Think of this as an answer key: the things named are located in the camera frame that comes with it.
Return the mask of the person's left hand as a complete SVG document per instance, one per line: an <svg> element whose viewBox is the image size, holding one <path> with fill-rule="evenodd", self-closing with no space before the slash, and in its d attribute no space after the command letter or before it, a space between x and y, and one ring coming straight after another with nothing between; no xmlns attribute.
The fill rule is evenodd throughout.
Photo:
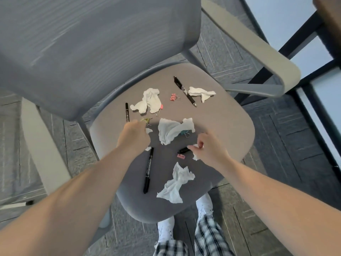
<svg viewBox="0 0 341 256"><path fill-rule="evenodd" d="M134 157L141 154L149 146L147 133L125 132L125 125L117 141L117 149L130 152Z"/></svg>

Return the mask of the person's right hand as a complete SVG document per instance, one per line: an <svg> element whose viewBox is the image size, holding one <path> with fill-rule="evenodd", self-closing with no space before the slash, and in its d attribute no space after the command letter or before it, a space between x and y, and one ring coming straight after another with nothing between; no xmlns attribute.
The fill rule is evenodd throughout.
<svg viewBox="0 0 341 256"><path fill-rule="evenodd" d="M199 143L203 143L206 153L205 158L201 161L217 171L227 167L231 158L226 148L213 133L200 133L197 138L197 144Z"/></svg>

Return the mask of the small white tissue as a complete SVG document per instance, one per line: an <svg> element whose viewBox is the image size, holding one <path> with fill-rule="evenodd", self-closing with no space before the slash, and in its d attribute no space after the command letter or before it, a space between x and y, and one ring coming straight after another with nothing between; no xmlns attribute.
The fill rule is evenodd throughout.
<svg viewBox="0 0 341 256"><path fill-rule="evenodd" d="M152 133L153 132L153 130L152 129L150 129L150 128L146 128L145 129L145 131L146 131L146 133L147 133L147 135L148 135L148 137L149 137L149 146L145 149L145 151L149 151L149 150L151 150L151 137L150 137L150 133Z"/></svg>
<svg viewBox="0 0 341 256"><path fill-rule="evenodd" d="M193 153L194 154L193 159L196 161L204 159L206 156L206 153L205 153L203 143L199 143L199 144L195 144L195 145L203 146L203 148L201 149L201 151L199 153Z"/></svg>

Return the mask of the person's left forearm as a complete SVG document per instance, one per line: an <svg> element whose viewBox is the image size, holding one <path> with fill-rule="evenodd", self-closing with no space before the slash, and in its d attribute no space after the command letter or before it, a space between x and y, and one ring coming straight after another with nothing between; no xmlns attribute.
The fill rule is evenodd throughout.
<svg viewBox="0 0 341 256"><path fill-rule="evenodd" d="M145 147L118 146L0 231L0 256L82 256L131 162Z"/></svg>

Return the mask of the person's right forearm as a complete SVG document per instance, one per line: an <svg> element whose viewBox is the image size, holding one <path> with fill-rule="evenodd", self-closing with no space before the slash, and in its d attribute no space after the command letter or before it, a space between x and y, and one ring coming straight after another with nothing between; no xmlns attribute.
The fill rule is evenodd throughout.
<svg viewBox="0 0 341 256"><path fill-rule="evenodd" d="M341 211L229 157L214 168L294 256L341 256Z"/></svg>

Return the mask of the white right shoe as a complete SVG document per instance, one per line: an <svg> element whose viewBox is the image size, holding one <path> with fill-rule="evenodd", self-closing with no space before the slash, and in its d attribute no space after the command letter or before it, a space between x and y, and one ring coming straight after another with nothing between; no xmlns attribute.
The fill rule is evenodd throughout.
<svg viewBox="0 0 341 256"><path fill-rule="evenodd" d="M196 200L196 206L198 209L198 218L201 218L203 215L213 215L213 204L208 193Z"/></svg>

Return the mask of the white shoe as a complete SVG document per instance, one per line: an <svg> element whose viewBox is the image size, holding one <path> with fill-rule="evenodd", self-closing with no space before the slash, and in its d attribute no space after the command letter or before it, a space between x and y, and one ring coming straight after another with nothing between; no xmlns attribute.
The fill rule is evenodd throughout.
<svg viewBox="0 0 341 256"><path fill-rule="evenodd" d="M213 204L208 193L196 200L196 206L198 209L198 218L201 218L203 215L213 215Z"/></svg>
<svg viewBox="0 0 341 256"><path fill-rule="evenodd" d="M159 243L174 240L173 236L174 224L175 224L174 216L171 216L168 219L165 219L157 223Z"/></svg>

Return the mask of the black gel pen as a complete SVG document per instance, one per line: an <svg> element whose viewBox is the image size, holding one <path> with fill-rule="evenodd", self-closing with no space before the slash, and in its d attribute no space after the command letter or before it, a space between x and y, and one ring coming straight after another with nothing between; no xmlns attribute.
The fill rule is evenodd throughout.
<svg viewBox="0 0 341 256"><path fill-rule="evenodd" d="M185 89L185 87L182 85L182 83L179 81L179 79L175 76L173 76L174 78L174 82L177 85L177 87L182 90L182 92L185 94L185 96L188 98L188 100L191 102L192 105L194 105L194 107L197 107L196 102L194 101L194 99L190 96L189 92Z"/></svg>

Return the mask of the grey office chair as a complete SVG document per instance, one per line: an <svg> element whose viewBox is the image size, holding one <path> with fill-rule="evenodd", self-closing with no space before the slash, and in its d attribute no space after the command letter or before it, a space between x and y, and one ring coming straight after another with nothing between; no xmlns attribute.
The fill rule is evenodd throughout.
<svg viewBox="0 0 341 256"><path fill-rule="evenodd" d="M229 84L228 91L275 98L301 79L299 68L237 18L210 0L0 0L0 86L21 96L26 145L48 194L72 176L38 107L80 126L97 161L113 150L126 123L125 103L134 104L148 88L159 89L164 119L192 118L195 133L159 140L161 118L150 122L149 191L143 193L150 152L130 164L116 196L137 221L154 224L178 214L218 184L223 176L202 161L176 151L196 143L201 131L216 132L232 157L241 161L255 137L250 116L211 76L190 49L198 42L201 12L276 75L281 85ZM214 91L191 104L185 89ZM171 101L172 94L179 100ZM157 194L173 179L176 163L194 173L181 186L183 203Z"/></svg>

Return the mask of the white left shoe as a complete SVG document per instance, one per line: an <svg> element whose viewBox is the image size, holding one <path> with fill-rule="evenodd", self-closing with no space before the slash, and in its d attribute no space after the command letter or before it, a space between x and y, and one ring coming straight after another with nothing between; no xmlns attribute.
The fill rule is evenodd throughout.
<svg viewBox="0 0 341 256"><path fill-rule="evenodd" d="M171 216L168 219L165 219L157 223L159 243L174 240L173 236L174 224L175 224L174 216Z"/></svg>

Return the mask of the plaid trousers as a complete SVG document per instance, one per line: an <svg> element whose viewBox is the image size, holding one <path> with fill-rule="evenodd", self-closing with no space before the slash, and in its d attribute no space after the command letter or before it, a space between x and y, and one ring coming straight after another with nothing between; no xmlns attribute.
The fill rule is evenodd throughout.
<svg viewBox="0 0 341 256"><path fill-rule="evenodd" d="M194 252L195 256L235 256L212 215L203 215L197 222ZM157 241L153 256L189 256L189 249L181 240Z"/></svg>

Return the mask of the brown wooden table top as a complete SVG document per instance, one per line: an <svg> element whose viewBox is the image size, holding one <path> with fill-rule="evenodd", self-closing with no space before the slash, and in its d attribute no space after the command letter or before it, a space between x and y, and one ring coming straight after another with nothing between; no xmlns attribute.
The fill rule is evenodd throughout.
<svg viewBox="0 0 341 256"><path fill-rule="evenodd" d="M313 4L332 35L337 57L341 59L341 0L313 0Z"/></svg>

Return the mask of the black table frame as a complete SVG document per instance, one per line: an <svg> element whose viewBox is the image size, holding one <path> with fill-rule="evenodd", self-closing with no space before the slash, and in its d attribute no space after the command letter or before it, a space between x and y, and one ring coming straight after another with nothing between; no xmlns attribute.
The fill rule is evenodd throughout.
<svg viewBox="0 0 341 256"><path fill-rule="evenodd" d="M301 71L293 91L341 171L341 48L313 0L241 0L257 33Z"/></svg>

